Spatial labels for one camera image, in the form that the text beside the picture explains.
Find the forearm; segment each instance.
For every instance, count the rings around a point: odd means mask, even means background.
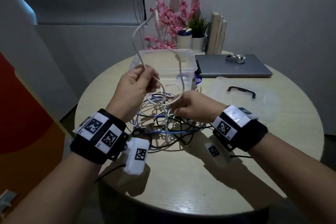
[[[101,165],[70,153],[4,223],[72,223],[100,168]]]
[[[248,152],[303,213],[336,222],[336,172],[271,133]]]

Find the wrist strap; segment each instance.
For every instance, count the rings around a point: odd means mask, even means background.
[[[100,109],[74,130],[76,137],[70,149],[92,162],[104,164],[107,159],[117,158],[124,149],[128,139],[125,128],[123,121]]]
[[[265,125],[257,121],[257,116],[245,108],[228,106],[213,123],[213,134],[228,151],[240,148],[248,151],[268,132]]]

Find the person's left hand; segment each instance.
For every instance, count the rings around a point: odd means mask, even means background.
[[[125,73],[118,83],[115,93],[105,108],[106,111],[116,116],[123,122],[129,122],[146,96],[146,93],[155,92],[160,84],[154,79],[159,79],[158,72],[151,66],[138,65]]]

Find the person's right hand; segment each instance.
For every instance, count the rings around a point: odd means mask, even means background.
[[[198,91],[186,91],[170,106],[176,116],[183,116],[202,123],[212,123],[227,107]]]

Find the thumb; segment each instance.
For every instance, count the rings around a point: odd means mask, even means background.
[[[151,81],[155,73],[156,71],[154,68],[147,66],[145,71],[143,71],[142,74],[140,75],[137,84],[142,88],[147,88],[149,82]]]
[[[175,116],[182,116],[182,117],[186,117],[186,118],[188,118],[188,117],[189,117],[189,108],[188,108],[188,107],[180,107],[180,108],[177,108],[177,109],[174,111],[174,115],[175,115]]]

